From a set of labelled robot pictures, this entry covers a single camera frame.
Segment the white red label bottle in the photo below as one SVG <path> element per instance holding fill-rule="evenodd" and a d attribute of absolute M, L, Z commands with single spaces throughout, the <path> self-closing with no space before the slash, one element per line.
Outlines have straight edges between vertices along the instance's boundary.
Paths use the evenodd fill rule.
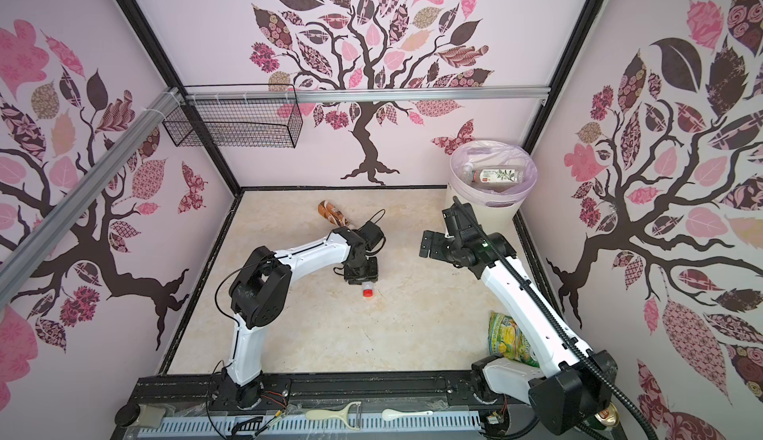
<path fill-rule="evenodd" d="M 491 187 L 515 187 L 524 181 L 524 171 L 516 168 L 483 168 L 472 173 L 472 183 Z"/>

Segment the clear bottle red cap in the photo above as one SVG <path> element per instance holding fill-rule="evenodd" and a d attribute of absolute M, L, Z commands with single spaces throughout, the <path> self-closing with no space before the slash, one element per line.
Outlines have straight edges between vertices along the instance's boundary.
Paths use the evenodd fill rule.
<path fill-rule="evenodd" d="M 375 289 L 373 283 L 365 283 L 363 285 L 363 295 L 366 298 L 372 298 L 374 296 L 374 292 Z"/>

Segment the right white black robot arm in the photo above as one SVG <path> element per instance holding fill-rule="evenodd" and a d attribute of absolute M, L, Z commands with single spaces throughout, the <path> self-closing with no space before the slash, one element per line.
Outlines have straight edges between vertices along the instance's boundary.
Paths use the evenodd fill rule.
<path fill-rule="evenodd" d="M 528 404 L 556 435 L 593 424 L 614 428 L 614 360 L 572 332 L 536 289 L 514 247 L 500 233 L 485 233 L 471 205 L 455 200 L 442 216 L 446 231 L 425 231 L 420 256 L 472 272 L 502 303 L 536 358 L 535 366 L 504 358 L 485 362 L 478 372 L 488 390 Z"/>

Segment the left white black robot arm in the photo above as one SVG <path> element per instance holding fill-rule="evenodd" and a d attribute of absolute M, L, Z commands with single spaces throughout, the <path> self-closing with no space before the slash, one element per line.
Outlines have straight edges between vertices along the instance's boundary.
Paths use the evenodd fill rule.
<path fill-rule="evenodd" d="M 370 290 L 379 279 L 377 254 L 384 245 L 382 229 L 367 221 L 358 229 L 337 227 L 298 247 L 273 251 L 260 246 L 252 251 L 229 289 L 234 342 L 223 375 L 237 406 L 250 408 L 264 393 L 265 328 L 282 313 L 291 284 L 338 265 L 345 282 Z"/>

